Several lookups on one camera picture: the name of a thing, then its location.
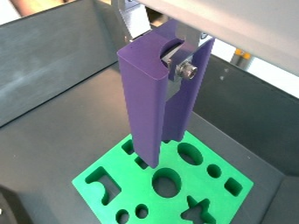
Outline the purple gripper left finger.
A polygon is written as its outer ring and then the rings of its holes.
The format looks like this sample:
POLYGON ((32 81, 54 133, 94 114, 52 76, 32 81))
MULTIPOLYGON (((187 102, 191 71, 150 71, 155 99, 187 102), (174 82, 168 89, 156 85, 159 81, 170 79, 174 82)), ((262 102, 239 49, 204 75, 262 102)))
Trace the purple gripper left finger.
POLYGON ((180 40, 170 31, 150 31, 118 51, 134 148, 155 168, 164 125, 168 68, 162 54, 180 40))

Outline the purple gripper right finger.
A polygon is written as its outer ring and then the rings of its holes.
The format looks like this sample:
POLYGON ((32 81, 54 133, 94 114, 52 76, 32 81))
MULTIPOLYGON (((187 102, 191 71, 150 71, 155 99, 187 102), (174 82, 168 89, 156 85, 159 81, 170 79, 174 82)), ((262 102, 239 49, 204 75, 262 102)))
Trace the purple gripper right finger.
POLYGON ((202 86, 206 73, 211 48, 215 38, 208 40, 192 56, 191 63, 198 67, 198 72, 191 80, 183 80, 180 90, 166 103, 163 119, 163 141, 182 141, 187 124, 190 121, 192 108, 202 86))

